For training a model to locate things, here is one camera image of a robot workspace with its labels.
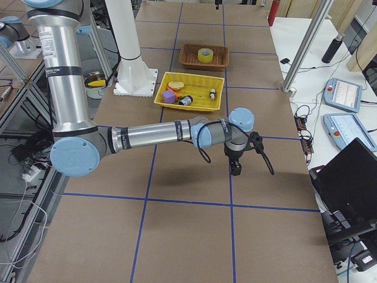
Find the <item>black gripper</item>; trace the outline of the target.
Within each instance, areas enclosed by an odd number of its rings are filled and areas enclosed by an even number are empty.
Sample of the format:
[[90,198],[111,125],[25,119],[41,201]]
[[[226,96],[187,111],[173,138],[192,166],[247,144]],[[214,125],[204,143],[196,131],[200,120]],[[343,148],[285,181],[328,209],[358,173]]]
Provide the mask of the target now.
[[229,147],[224,147],[224,153],[229,160],[230,174],[240,175],[242,172],[242,166],[239,159],[242,157],[244,150],[232,150]]

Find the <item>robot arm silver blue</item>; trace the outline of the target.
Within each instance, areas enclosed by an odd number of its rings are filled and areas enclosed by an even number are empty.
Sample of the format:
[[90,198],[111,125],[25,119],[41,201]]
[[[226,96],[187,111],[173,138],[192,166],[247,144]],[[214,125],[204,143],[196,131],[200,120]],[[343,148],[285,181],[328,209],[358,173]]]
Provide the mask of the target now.
[[205,117],[137,127],[96,125],[89,116],[77,32],[90,30],[88,1],[26,1],[27,15],[42,44],[45,73],[57,122],[53,128],[52,165],[60,173],[81,177],[100,160],[121,150],[155,144],[191,141],[198,150],[223,144],[233,175],[241,172],[245,151],[261,152],[261,138],[253,131],[254,116],[246,108],[225,119]]

